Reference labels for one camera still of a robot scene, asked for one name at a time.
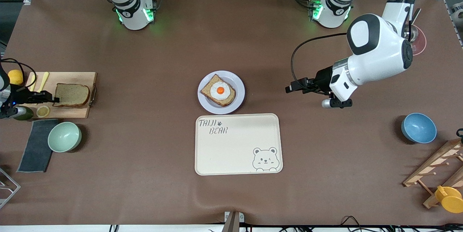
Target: wooden cutting board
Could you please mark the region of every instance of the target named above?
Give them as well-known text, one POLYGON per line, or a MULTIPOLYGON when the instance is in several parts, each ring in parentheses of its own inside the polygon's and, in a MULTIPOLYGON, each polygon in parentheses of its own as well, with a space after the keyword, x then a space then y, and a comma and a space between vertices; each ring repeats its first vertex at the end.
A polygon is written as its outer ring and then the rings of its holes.
MULTIPOLYGON (((42 82, 43 74, 45 72, 37 72, 37 82, 33 91, 37 92, 40 88, 42 82)), ((34 73, 31 72, 27 79, 27 85, 30 85, 33 80, 34 73)), ((86 105, 82 108, 67 108, 67 107, 53 107, 53 103, 43 103, 43 104, 24 104, 31 108, 34 112, 34 119, 37 118, 36 111, 37 108, 46 105, 50 107, 50 114, 42 119, 49 118, 87 118, 88 112, 90 110, 90 102, 93 100, 93 97, 96 92, 95 82, 96 82, 96 72, 50 72, 47 82, 43 87, 43 90, 50 92, 53 97, 55 97, 56 84, 79 84, 86 85, 90 89, 90 98, 86 105)))

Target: wooden rack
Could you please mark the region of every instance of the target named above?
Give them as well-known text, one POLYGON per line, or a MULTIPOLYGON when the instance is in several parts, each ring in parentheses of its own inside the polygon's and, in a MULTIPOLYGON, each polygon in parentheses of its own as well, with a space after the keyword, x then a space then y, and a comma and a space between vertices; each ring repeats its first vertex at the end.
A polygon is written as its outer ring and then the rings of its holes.
MULTIPOLYGON (((430 194, 430 197, 423 203, 423 205, 427 208, 437 207, 438 200, 435 198, 434 193, 428 188, 428 186, 421 181, 421 178, 424 176, 436 175, 436 172, 433 170, 440 166, 449 165, 450 163, 446 162, 448 159, 457 158, 458 160, 463 161, 463 154, 458 153, 458 151, 463 149, 463 135, 460 134, 460 131, 463 131, 463 129, 459 129, 456 133, 460 138, 447 141, 436 153, 434 153, 403 182, 404 186, 407 187, 420 184, 420 186, 422 186, 430 194)), ((444 182, 442 186, 451 186, 455 189, 462 187, 463 166, 455 174, 453 174, 452 177, 444 182)))
MULTIPOLYGON (((442 186, 451 186, 455 189, 458 189, 463 186, 463 166, 450 177, 446 182, 442 184, 442 186)), ((425 207, 431 208, 431 207, 437 207, 438 205, 438 200, 434 196, 434 194, 431 194, 431 196, 426 199, 426 201, 423 203, 425 207)))

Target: green led light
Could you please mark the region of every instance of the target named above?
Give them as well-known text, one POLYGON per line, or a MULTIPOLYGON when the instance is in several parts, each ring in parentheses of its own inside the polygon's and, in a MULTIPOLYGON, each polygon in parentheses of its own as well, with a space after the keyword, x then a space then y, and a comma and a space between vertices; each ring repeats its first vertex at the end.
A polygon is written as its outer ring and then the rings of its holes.
POLYGON ((147 19, 148 21, 152 21, 152 20, 153 20, 153 12, 152 12, 152 11, 147 11, 146 9, 143 9, 143 13, 145 14, 146 19, 147 19))
POLYGON ((117 9, 116 9, 116 13, 117 13, 117 16, 119 16, 119 21, 122 23, 122 18, 121 18, 120 14, 119 14, 119 11, 117 9))
POLYGON ((350 11, 350 10, 351 10, 351 8, 349 7, 349 8, 347 9, 347 11, 346 11, 346 16, 344 17, 344 20, 346 20, 347 17, 349 16, 349 11, 350 11))
POLYGON ((316 10, 314 11, 314 19, 319 19, 320 18, 320 14, 321 14, 321 11, 323 10, 323 5, 322 4, 319 4, 318 8, 316 8, 316 10))

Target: table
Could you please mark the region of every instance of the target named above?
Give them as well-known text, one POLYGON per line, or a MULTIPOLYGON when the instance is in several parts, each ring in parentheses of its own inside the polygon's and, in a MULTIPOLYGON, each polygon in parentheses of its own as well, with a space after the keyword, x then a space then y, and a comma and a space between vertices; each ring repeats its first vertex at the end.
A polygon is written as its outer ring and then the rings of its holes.
MULTIPOLYGON (((223 212, 251 224, 441 225, 460 222, 427 210, 419 186, 402 181, 462 127, 463 51, 443 1, 417 0, 416 21, 428 47, 406 72, 368 83, 354 106, 323 109, 323 96, 286 94, 290 56, 302 41, 345 32, 386 0, 354 0, 338 29, 310 23, 293 0, 163 0, 155 25, 129 31, 106 0, 32 0, 24 6, 6 57, 37 71, 98 72, 98 95, 76 153, 53 153, 46 173, 14 173, 30 122, 0 122, 1 164, 22 188, 0 212, 1 225, 202 224, 223 212), (278 174, 199 176, 194 170, 195 120, 208 113, 197 85, 208 73, 238 74, 247 96, 236 114, 275 113, 284 168, 278 174), (400 120, 430 116, 438 137, 410 144, 400 120)), ((352 54, 344 36, 302 47, 298 77, 352 54)), ((458 162, 438 169, 445 181, 458 162)))

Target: yellow cup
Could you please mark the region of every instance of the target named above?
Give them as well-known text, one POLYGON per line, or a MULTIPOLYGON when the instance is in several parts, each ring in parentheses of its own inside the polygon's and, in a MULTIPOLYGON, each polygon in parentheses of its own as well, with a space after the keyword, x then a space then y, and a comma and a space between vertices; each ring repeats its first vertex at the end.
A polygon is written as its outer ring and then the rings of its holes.
POLYGON ((450 186, 437 186, 435 196, 446 211, 451 213, 463 212, 463 199, 458 190, 450 186))

